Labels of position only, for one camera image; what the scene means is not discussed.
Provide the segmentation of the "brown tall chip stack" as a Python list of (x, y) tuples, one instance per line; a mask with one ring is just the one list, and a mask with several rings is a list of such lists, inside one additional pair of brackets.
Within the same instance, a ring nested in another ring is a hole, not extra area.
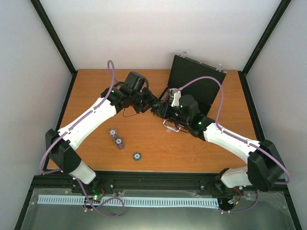
[(164, 95), (161, 97), (161, 101), (167, 102), (170, 99), (170, 92), (165, 92)]

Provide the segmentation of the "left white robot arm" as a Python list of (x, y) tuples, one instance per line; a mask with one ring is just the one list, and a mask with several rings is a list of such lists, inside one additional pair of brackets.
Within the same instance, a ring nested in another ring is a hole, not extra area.
[(100, 181), (76, 150), (95, 129), (121, 110), (131, 106), (136, 113), (144, 113), (155, 101), (157, 98), (150, 91), (148, 80), (139, 73), (130, 72), (125, 81), (112, 83), (105, 89), (73, 122), (58, 131), (50, 129), (46, 133), (47, 156), (61, 172), (79, 179), (89, 193), (96, 192)]

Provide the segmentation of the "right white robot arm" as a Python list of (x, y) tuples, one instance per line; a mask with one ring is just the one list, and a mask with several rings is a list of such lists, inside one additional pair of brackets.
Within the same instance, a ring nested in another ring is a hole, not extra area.
[(173, 123), (177, 130), (185, 129), (196, 138), (224, 148), (246, 163), (245, 167), (226, 168), (217, 176), (220, 189), (238, 186), (253, 186), (268, 192), (284, 173), (284, 165), (277, 159), (275, 145), (265, 140), (259, 142), (240, 136), (215, 120), (201, 113), (198, 103), (191, 95), (181, 96), (176, 105), (159, 101), (151, 111)]

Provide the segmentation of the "blue short stack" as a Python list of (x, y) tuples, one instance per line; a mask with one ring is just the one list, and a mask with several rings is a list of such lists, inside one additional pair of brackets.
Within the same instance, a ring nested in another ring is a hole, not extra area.
[(141, 157), (142, 156), (141, 156), (141, 154), (139, 152), (136, 152), (136, 153), (133, 154), (133, 159), (135, 161), (139, 161), (141, 159)]

